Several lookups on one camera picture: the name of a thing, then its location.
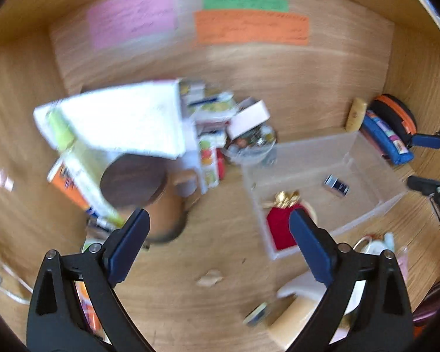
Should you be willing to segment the orange paper note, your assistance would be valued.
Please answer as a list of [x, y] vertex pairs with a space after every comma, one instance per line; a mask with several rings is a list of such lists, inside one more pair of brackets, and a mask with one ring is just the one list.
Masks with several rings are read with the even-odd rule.
[[194, 13], [201, 45], [250, 42], [306, 45], [309, 19], [296, 13], [268, 10], [200, 10]]

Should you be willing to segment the glass bowl of trinkets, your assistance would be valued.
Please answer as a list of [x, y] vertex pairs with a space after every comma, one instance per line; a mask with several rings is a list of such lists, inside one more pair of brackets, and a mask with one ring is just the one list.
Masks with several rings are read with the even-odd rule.
[[227, 138], [221, 153], [233, 165], [256, 165], [266, 159], [276, 142], [275, 130], [262, 124], [234, 140]]

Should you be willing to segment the brown ceramic mug with lid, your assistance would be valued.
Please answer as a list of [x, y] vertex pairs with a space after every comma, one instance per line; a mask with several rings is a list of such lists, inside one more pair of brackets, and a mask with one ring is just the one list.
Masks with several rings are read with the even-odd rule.
[[188, 212], [201, 197], [194, 169], [171, 172], [168, 160], [124, 154], [102, 174], [100, 190], [105, 200], [127, 219], [136, 209], [150, 217], [150, 244], [176, 239], [187, 225]]

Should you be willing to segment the white cloth pouch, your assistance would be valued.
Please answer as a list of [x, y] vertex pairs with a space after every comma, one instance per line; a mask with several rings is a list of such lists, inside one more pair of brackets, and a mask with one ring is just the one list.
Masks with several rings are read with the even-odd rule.
[[311, 271], [307, 271], [290, 280], [277, 291], [277, 298], [301, 296], [320, 302], [326, 292], [326, 286], [315, 280]]

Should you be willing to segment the green white tube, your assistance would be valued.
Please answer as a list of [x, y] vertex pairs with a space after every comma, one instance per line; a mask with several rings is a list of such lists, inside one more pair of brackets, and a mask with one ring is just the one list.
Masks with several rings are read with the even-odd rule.
[[101, 193], [103, 168], [94, 151], [78, 137], [59, 108], [48, 111], [46, 122], [55, 138], [58, 153], [86, 203], [98, 217], [121, 227], [125, 220]]

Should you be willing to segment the fruit pattern box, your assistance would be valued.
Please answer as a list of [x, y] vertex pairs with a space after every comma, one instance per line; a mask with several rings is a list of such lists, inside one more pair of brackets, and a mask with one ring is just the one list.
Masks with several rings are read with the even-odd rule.
[[217, 147], [214, 138], [203, 134], [199, 138], [202, 174], [208, 188], [219, 185]]

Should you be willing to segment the beige plastic jar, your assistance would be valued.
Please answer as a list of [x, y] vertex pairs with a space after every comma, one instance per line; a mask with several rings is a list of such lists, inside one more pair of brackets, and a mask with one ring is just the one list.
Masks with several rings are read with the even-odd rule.
[[303, 296], [296, 299], [268, 326], [268, 337], [286, 351], [313, 315], [318, 303]]

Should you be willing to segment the orange snack box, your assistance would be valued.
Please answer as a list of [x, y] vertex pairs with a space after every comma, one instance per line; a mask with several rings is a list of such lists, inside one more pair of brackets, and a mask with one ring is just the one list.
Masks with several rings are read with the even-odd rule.
[[73, 204], [86, 212], [86, 214], [95, 216], [95, 210], [87, 203], [82, 193], [78, 190], [61, 158], [51, 167], [47, 181], [60, 190]]

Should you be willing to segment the green paper note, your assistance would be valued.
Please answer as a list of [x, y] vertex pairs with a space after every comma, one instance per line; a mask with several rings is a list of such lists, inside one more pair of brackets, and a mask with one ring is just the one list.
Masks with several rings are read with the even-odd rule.
[[288, 0], [202, 0], [204, 10], [266, 10], [288, 12]]

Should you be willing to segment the clear plastic storage bin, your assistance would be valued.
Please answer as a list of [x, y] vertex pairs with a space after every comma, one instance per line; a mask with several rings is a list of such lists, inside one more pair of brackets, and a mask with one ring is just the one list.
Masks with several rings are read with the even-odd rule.
[[[272, 260], [299, 252], [277, 251], [261, 204], [281, 191], [299, 191], [317, 214], [317, 224], [336, 237], [360, 223], [386, 214], [406, 193], [401, 178], [360, 132], [308, 138], [274, 145], [265, 160], [241, 168], [257, 216], [265, 249]], [[350, 186], [345, 197], [326, 190], [334, 175]]]

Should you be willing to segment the pink paper note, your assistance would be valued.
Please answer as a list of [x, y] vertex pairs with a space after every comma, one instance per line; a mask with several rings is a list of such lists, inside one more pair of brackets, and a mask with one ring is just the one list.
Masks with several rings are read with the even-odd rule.
[[105, 0], [92, 5], [86, 19], [95, 49], [177, 28], [175, 0]]

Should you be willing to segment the red velvet gift pouch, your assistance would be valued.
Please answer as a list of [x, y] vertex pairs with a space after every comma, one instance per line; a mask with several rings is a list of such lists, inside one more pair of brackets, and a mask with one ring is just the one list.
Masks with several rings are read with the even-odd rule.
[[261, 206], [267, 211], [266, 223], [277, 251], [296, 246], [289, 230], [289, 217], [294, 210], [303, 209], [315, 223], [317, 222], [315, 209], [302, 198], [299, 191], [278, 192], [272, 200], [263, 202]]

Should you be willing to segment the black orange round case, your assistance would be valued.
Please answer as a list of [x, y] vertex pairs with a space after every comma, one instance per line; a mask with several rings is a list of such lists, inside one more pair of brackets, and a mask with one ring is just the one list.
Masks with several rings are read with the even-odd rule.
[[391, 94], [380, 94], [373, 99], [369, 108], [387, 123], [406, 146], [410, 145], [417, 133], [417, 120], [401, 100]]

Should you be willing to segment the white paper sheet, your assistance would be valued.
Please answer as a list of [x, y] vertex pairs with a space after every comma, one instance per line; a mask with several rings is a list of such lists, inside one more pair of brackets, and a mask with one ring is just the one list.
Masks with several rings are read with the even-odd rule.
[[38, 106], [35, 124], [53, 149], [68, 126], [93, 149], [176, 159], [186, 151], [177, 79], [108, 87]]

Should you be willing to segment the small white box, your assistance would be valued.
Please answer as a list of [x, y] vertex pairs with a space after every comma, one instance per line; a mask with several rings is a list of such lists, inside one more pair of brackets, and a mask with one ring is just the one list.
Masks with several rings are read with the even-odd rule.
[[249, 130], [267, 122], [270, 119], [270, 113], [263, 100], [247, 106], [233, 116], [226, 133], [231, 140], [239, 138]]

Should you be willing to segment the stack of booklets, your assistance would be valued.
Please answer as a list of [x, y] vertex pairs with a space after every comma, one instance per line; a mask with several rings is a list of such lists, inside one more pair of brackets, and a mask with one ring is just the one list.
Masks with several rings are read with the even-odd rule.
[[179, 81], [183, 117], [194, 123], [197, 134], [224, 130], [238, 113], [233, 92], [202, 80]]

